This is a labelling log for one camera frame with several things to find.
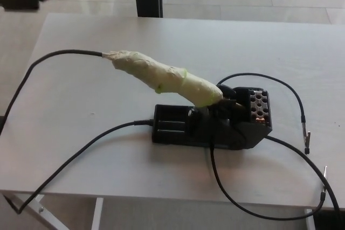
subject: white table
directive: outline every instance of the white table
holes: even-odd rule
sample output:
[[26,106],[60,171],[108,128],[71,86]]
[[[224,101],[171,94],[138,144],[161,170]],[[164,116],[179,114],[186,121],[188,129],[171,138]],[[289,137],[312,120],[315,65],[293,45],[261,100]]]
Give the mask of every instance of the white table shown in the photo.
[[[345,208],[345,27],[49,15],[30,59],[62,49],[136,50],[218,82],[239,72],[286,81],[305,106],[312,132],[309,157],[323,169]],[[268,90],[273,132],[303,150],[300,111],[284,86],[245,76],[229,86]],[[0,137],[0,191],[30,193],[72,154],[118,124],[153,117],[154,106],[189,104],[155,94],[108,60],[50,58],[32,72]],[[209,150],[152,145],[151,128],[131,127],[103,138],[66,168],[44,193],[226,201]],[[264,140],[254,149],[216,150],[228,193],[242,204],[314,207],[321,183],[295,153]],[[327,198],[324,207],[332,207]]]

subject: black cable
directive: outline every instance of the black cable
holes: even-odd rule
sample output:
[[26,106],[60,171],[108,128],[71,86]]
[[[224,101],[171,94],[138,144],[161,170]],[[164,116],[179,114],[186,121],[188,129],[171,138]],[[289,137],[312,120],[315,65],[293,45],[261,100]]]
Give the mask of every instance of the black cable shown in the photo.
[[[23,86],[25,85],[27,79],[29,78],[32,70],[34,69],[34,67],[36,67],[38,64],[40,64],[41,62],[43,62],[44,60],[57,56],[57,55],[62,55],[62,54],[82,54],[82,55],[93,55],[93,56],[97,56],[97,57],[102,57],[102,52],[97,52],[97,51],[84,51],[84,50],[61,50],[61,51],[55,51],[55,52],[51,52],[45,56],[43,56],[42,58],[36,60],[34,63],[32,63],[29,67],[29,69],[27,70],[24,78],[22,79],[21,83],[19,84],[9,106],[7,107],[7,110],[5,112],[5,115],[3,116],[2,121],[0,122],[0,135],[2,133],[2,130],[4,128],[5,122],[10,114],[10,110],[14,104],[14,102],[16,101],[20,91],[22,90]],[[9,203],[9,205],[13,208],[13,210],[17,213],[17,214],[21,214],[23,209],[25,209],[25,207],[41,192],[41,190],[47,185],[49,184],[56,175],[59,174],[59,172],[61,172],[71,161],[73,161],[75,158],[77,158],[81,153],[83,153],[87,148],[89,148],[93,143],[95,143],[97,140],[99,140],[100,138],[106,136],[107,134],[118,130],[118,129],[122,129],[124,127],[128,127],[128,126],[132,126],[132,125],[153,125],[153,120],[145,120],[145,121],[134,121],[134,122],[129,122],[129,123],[125,123],[122,125],[119,125],[117,127],[114,127],[110,130],[105,131],[104,133],[100,134],[99,136],[97,136],[96,138],[94,138],[93,140],[91,140],[88,144],[86,144],[82,149],[80,149],[77,153],[75,153],[73,156],[71,156],[62,166],[60,166],[46,181],[44,181],[41,186],[39,188],[37,188],[35,190],[35,192],[22,204],[22,206],[20,208],[17,208],[16,205],[6,196],[5,199],[6,201]]]
[[329,197],[330,197],[330,199],[332,201],[332,204],[333,204],[334,211],[336,213],[339,229],[344,230],[345,226],[343,224],[341,211],[340,211],[340,208],[339,208],[339,204],[338,204],[338,202],[336,200],[335,194],[334,194],[332,188],[330,187],[330,184],[329,184],[328,180],[323,176],[323,174],[319,170],[319,168],[309,159],[308,156],[303,154],[302,151],[300,151],[299,149],[295,148],[293,145],[290,145],[290,144],[286,143],[285,141],[279,140],[279,139],[277,139],[275,137],[266,136],[265,138],[268,139],[268,140],[274,141],[274,142],[276,142],[278,144],[281,144],[281,145],[283,145],[283,146],[285,146],[287,148],[289,148],[290,150],[292,150],[295,153],[297,153],[300,157],[302,157],[310,165],[310,167],[318,175],[318,177],[322,181],[323,185],[325,186],[326,190],[328,191]]
[[29,78],[32,70],[34,69],[34,67],[36,67],[38,64],[40,64],[42,61],[57,56],[57,55],[62,55],[62,54],[82,54],[82,55],[91,55],[91,56],[98,56],[98,57],[102,57],[102,52],[98,52],[98,51],[83,51],[83,50],[61,50],[61,51],[55,51],[55,52],[51,52],[48,53],[47,55],[43,56],[42,58],[36,60],[34,63],[32,63],[29,67],[29,69],[26,71],[24,78],[22,79],[22,81],[20,82],[14,96],[12,97],[12,100],[10,101],[10,104],[7,107],[7,110],[5,112],[5,115],[2,119],[2,121],[0,122],[0,135],[1,132],[4,128],[5,122],[10,114],[10,110],[14,104],[14,102],[16,101],[20,91],[22,90],[23,86],[25,85],[27,79]]
[[[329,196],[330,196],[330,198],[332,200],[332,203],[333,203],[333,206],[334,206],[334,210],[336,211],[337,217],[339,218],[339,229],[343,230],[340,209],[339,209],[339,205],[338,205],[338,203],[336,201],[334,192],[333,192],[332,188],[330,187],[329,183],[327,182],[327,179],[323,176],[323,174],[316,167],[316,165],[305,154],[303,154],[303,152],[301,152],[300,150],[298,150],[294,146],[292,146],[292,145],[290,145],[290,144],[288,144],[288,143],[286,143],[284,141],[281,141],[279,139],[276,139],[274,137],[266,136],[266,139],[271,140],[271,141],[275,141],[275,142],[277,142],[279,144],[282,144],[285,147],[287,147],[287,148],[291,149],[292,151],[296,152],[299,156],[301,156],[312,167],[312,169],[319,176],[319,178],[323,182],[326,190],[329,193]],[[315,213],[317,213],[321,209],[321,207],[323,205],[323,202],[324,202],[324,200],[326,198],[326,193],[323,192],[323,191],[321,192],[321,195],[320,195],[320,202],[319,202],[318,206],[315,208],[315,210],[313,210],[310,213],[307,213],[305,215],[301,215],[299,217],[290,217],[290,218],[268,217],[268,216],[265,216],[265,215],[256,214],[256,213],[254,213],[254,212],[252,212],[252,211],[242,207],[240,204],[238,204],[236,201],[234,201],[229,196],[229,194],[226,192],[225,188],[223,187],[222,182],[219,179],[219,175],[218,175],[218,171],[217,171],[217,167],[216,167],[216,162],[215,162],[214,150],[215,150],[215,147],[214,147],[214,144],[212,142],[211,146],[210,146],[210,155],[211,155],[212,168],[213,168],[213,172],[214,172],[215,177],[216,177],[217,184],[218,184],[219,188],[221,189],[221,191],[224,193],[224,195],[227,197],[227,199],[230,202],[232,202],[236,207],[238,207],[240,210],[242,210],[242,211],[244,211],[244,212],[246,212],[246,213],[248,213],[250,215],[253,215],[255,217],[262,218],[262,219],[275,220],[275,221],[292,221],[292,220],[299,220],[299,219],[305,219],[305,218],[311,217],[311,216],[313,216]]]
[[118,129],[122,129],[124,127],[128,126],[138,126],[138,125],[153,125],[153,120],[142,120],[142,121],[133,121],[128,122],[119,126],[116,126],[112,129],[109,129],[102,134],[95,137],[93,140],[88,142],[83,148],[81,148],[78,152],[76,152],[73,156],[71,156],[65,163],[63,163],[62,166],[60,166],[46,181],[44,181],[40,187],[38,187],[35,192],[20,206],[20,208],[17,208],[14,203],[5,196],[6,201],[10,204],[10,206],[15,210],[17,214],[21,214],[22,211],[25,209],[25,207],[37,196],[39,193],[44,189],[45,186],[47,186],[66,166],[69,165],[71,161],[76,159],[81,153],[83,153],[86,149],[88,149],[93,143],[95,143],[97,140],[101,139],[102,137],[108,135],[109,133],[116,131]]
[[273,81],[276,81],[278,83],[281,83],[282,85],[286,86],[287,88],[289,88],[291,90],[291,92],[296,96],[296,99],[298,101],[298,104],[300,106],[301,109],[301,122],[302,123],[306,123],[306,117],[304,115],[304,107],[301,101],[301,98],[299,97],[299,95],[297,94],[297,92],[295,91],[295,89],[293,89],[290,85],[288,85],[287,83],[285,83],[284,81],[281,81],[277,78],[274,78],[272,76],[269,75],[263,75],[263,74],[258,74],[258,73],[238,73],[238,74],[233,74],[233,75],[229,75],[223,79],[221,79],[221,81],[218,82],[218,85],[220,85],[221,83],[224,83],[226,80],[230,79],[230,78],[235,78],[237,76],[243,76],[243,75],[254,75],[254,76],[260,76],[262,78],[268,78],[271,79]]

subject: grey floor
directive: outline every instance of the grey floor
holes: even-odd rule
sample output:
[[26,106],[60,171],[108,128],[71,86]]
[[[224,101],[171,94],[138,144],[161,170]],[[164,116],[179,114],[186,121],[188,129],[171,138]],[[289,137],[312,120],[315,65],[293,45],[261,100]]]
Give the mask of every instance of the grey floor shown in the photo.
[[[167,18],[249,20],[294,23],[345,23],[345,0],[163,0]],[[135,0],[51,0],[39,13],[0,10],[0,114],[10,98],[49,12],[136,16]],[[95,200],[46,197],[44,204],[71,229],[91,229]],[[305,229],[305,223],[270,222],[242,214],[228,204],[107,200],[101,229]],[[301,210],[265,208],[292,215]],[[0,229],[45,229],[29,215],[17,216],[0,197]]]

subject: white metal leg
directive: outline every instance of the white metal leg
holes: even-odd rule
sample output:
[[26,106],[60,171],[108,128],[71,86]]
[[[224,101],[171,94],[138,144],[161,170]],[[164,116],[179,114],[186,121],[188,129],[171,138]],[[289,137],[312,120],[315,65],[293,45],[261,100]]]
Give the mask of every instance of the white metal leg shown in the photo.
[[95,212],[93,214],[91,230],[99,230],[99,223],[101,221],[102,208],[103,208],[103,198],[97,198],[96,205],[95,205]]
[[[12,199],[17,205],[21,205],[24,201],[28,199],[30,195],[28,194],[13,194]],[[41,195],[37,199],[34,199],[25,208],[25,211],[30,213],[43,225],[49,229],[56,230],[69,230],[59,219],[57,219],[51,212],[49,212],[42,204],[38,201],[43,198]]]
[[37,200],[37,202],[40,202],[43,199],[44,195],[43,194],[39,194],[36,196],[35,200]]
[[[312,210],[304,210],[304,213],[308,214]],[[315,230],[314,217],[307,218],[307,230]]]

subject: soldering station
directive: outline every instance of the soldering station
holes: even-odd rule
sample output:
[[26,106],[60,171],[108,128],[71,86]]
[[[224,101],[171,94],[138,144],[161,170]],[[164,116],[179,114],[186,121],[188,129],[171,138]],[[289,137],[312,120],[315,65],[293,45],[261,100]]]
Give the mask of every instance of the soldering station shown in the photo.
[[[268,75],[257,73],[239,73],[225,77],[217,84],[212,84],[202,78],[190,74],[185,68],[177,68],[157,62],[139,52],[118,51],[101,53],[83,50],[61,50],[49,53],[30,65],[27,73],[21,81],[18,89],[12,98],[4,119],[0,125],[0,133],[4,128],[10,110],[18,97],[20,90],[25,85],[33,69],[44,60],[62,54],[94,55],[110,60],[115,69],[123,70],[144,82],[156,93],[178,93],[188,99],[193,106],[178,106],[157,104],[153,109],[153,119],[134,121],[108,129],[100,134],[82,149],[71,156],[54,174],[52,174],[39,188],[25,201],[21,207],[17,207],[9,198],[5,197],[10,206],[21,214],[23,209],[47,186],[50,181],[61,172],[71,161],[88,149],[93,143],[102,137],[124,127],[148,125],[152,126],[152,142],[165,145],[188,145],[195,148],[206,148],[210,150],[212,169],[218,186],[224,195],[242,211],[268,220],[288,221],[298,220],[315,215],[322,208],[326,198],[326,192],[333,203],[339,229],[343,228],[341,212],[335,194],[327,181],[327,167],[321,172],[317,166],[308,158],[310,152],[311,133],[306,130],[306,117],[302,101],[296,91],[287,83]],[[304,142],[304,152],[298,148],[277,138],[269,136],[274,129],[274,114],[270,109],[270,95],[265,87],[234,87],[225,85],[226,80],[236,76],[260,76],[277,83],[283,84],[295,95],[300,110]],[[217,172],[214,149],[223,149],[224,152],[236,152],[236,150],[255,148],[264,138],[281,144],[294,151],[302,157],[314,170],[323,183],[320,186],[320,202],[310,213],[299,217],[274,218],[256,214],[242,207],[227,193],[222,186],[221,179]]]

